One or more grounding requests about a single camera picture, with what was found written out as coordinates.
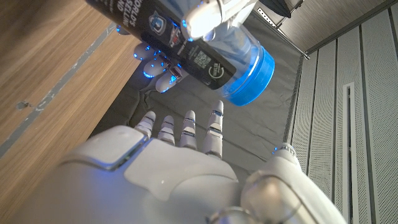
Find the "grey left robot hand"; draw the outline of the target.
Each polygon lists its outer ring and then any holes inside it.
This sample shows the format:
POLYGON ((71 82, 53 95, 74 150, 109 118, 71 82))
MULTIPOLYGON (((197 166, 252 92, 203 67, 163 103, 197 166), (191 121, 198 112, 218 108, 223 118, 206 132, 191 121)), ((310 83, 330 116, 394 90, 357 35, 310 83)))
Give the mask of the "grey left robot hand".
POLYGON ((237 94, 255 76, 258 40, 243 26, 253 1, 146 1, 136 22, 145 42, 134 56, 143 74, 158 77, 163 93, 191 75, 223 96, 237 94))

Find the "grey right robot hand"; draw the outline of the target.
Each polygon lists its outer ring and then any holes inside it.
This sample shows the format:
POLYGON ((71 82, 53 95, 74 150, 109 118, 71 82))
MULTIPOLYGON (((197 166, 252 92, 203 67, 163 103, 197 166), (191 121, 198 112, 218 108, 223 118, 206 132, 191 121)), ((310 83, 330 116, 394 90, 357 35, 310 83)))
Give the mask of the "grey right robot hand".
POLYGON ((195 113, 179 140, 155 113, 116 126, 69 152, 40 182, 11 223, 344 223, 283 143, 245 181, 223 160, 222 101, 212 107, 203 147, 195 113))

